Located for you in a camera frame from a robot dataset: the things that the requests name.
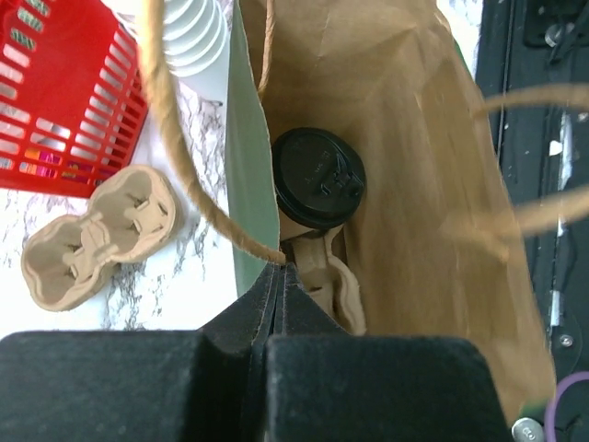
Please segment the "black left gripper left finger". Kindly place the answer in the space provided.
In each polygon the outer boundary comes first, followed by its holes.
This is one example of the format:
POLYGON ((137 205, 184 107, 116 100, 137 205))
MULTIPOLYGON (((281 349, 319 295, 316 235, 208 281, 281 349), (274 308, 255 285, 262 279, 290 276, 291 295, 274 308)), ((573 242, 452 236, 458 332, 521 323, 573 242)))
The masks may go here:
POLYGON ((26 331, 1 342, 5 441, 260 441, 279 269, 192 331, 26 331))

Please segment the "black plastic cup lid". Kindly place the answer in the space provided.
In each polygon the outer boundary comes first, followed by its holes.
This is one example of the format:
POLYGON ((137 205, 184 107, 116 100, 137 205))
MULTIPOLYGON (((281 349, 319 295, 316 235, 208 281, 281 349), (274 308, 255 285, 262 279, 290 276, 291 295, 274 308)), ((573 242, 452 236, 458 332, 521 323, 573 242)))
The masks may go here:
POLYGON ((358 209, 366 176, 363 161, 337 135, 295 128, 271 145, 277 204, 297 224, 328 230, 358 209))

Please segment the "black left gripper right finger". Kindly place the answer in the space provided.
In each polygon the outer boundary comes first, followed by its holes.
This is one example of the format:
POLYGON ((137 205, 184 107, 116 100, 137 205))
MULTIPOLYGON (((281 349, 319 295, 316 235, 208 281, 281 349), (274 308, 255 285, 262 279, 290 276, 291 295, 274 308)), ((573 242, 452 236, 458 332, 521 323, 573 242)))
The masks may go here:
POLYGON ((277 270, 267 344, 272 441, 508 441, 490 370, 454 337, 353 336, 277 270))

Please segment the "single brown cup carrier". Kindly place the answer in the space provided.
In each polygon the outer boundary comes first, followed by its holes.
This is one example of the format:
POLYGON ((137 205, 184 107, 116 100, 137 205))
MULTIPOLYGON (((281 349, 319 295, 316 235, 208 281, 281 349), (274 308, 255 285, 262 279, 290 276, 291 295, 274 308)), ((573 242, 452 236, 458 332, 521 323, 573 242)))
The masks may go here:
POLYGON ((356 276, 332 249, 342 226, 324 235, 292 238, 294 262, 311 298, 352 335, 366 333, 366 319, 356 276))

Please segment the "brown green paper bag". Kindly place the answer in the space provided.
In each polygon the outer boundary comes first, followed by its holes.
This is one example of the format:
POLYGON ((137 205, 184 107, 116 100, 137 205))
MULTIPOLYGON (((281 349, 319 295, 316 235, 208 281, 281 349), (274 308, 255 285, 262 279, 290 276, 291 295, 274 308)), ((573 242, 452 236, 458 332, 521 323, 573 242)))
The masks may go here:
POLYGON ((505 417, 552 398, 556 373, 523 239, 588 213, 588 191, 513 207, 489 114, 586 109, 585 84, 483 98, 432 1, 247 1, 237 24, 260 67, 265 136, 316 126, 360 155, 367 186, 346 227, 372 334, 451 335, 485 356, 505 417))

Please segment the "brown cardboard cup carrier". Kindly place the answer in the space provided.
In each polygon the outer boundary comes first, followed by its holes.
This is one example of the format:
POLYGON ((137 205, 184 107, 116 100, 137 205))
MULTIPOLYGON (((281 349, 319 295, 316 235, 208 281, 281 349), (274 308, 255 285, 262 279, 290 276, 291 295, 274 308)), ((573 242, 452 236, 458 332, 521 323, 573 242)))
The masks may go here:
POLYGON ((133 165, 99 185, 82 215, 51 221, 24 247, 21 271, 32 300, 48 311, 76 308, 121 264, 142 262, 183 224, 181 202, 157 169, 133 165))

